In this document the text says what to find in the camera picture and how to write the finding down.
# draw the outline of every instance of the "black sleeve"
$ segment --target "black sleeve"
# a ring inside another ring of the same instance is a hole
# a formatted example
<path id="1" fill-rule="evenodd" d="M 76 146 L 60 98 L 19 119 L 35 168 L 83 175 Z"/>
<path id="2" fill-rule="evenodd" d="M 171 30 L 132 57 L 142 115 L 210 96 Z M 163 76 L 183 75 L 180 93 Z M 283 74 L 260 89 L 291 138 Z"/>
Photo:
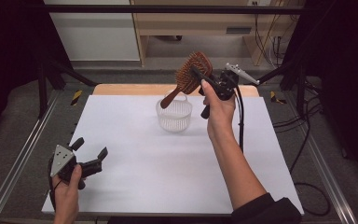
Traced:
<path id="1" fill-rule="evenodd" d="M 269 193 L 236 209 L 231 218 L 235 224 L 295 224 L 301 221 L 301 215 L 288 198 L 274 202 Z"/>

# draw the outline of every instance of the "wall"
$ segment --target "wall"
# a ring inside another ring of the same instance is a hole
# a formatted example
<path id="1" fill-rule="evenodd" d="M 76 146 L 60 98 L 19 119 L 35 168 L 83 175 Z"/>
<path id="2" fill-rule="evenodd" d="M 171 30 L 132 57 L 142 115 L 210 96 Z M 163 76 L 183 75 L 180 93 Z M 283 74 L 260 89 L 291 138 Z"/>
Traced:
<path id="1" fill-rule="evenodd" d="M 129 5 L 128 0 L 45 0 L 45 4 Z M 129 13 L 50 13 L 73 61 L 139 61 Z"/>

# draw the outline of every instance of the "plastic basket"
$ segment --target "plastic basket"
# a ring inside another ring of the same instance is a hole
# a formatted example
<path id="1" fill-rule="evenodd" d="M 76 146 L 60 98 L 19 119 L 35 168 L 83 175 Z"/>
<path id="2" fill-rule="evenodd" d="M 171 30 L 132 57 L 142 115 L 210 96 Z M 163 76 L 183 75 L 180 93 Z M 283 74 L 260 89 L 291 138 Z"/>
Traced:
<path id="1" fill-rule="evenodd" d="M 186 95 L 180 94 L 185 96 L 185 100 L 173 99 L 165 109 L 160 106 L 162 99 L 156 104 L 159 126 L 171 133 L 182 132 L 190 125 L 193 105 L 187 100 Z"/>

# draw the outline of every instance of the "clear plastic container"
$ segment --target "clear plastic container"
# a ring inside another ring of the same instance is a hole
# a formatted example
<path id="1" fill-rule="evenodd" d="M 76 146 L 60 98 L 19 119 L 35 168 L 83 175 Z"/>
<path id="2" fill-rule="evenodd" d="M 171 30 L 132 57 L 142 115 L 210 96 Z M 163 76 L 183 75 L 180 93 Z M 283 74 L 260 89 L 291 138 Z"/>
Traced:
<path id="1" fill-rule="evenodd" d="M 162 99 L 156 104 L 159 126 L 171 133 L 182 132 L 190 125 L 193 105 L 187 100 L 186 95 L 183 93 L 179 93 L 179 95 L 185 96 L 185 100 L 177 100 L 175 98 L 165 109 L 160 106 Z"/>

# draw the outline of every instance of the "hairbrush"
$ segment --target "hairbrush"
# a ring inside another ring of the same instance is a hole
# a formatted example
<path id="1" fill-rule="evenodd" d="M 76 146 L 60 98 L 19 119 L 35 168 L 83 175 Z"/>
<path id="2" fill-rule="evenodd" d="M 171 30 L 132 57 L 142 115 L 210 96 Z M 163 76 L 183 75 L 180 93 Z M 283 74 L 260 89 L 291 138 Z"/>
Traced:
<path id="1" fill-rule="evenodd" d="M 191 75 L 192 67 L 196 67 L 206 77 L 209 77 L 213 70 L 211 62 L 204 53 L 191 53 L 187 61 L 176 71 L 176 89 L 162 99 L 161 108 L 167 108 L 179 92 L 190 94 L 200 85 L 200 81 Z"/>

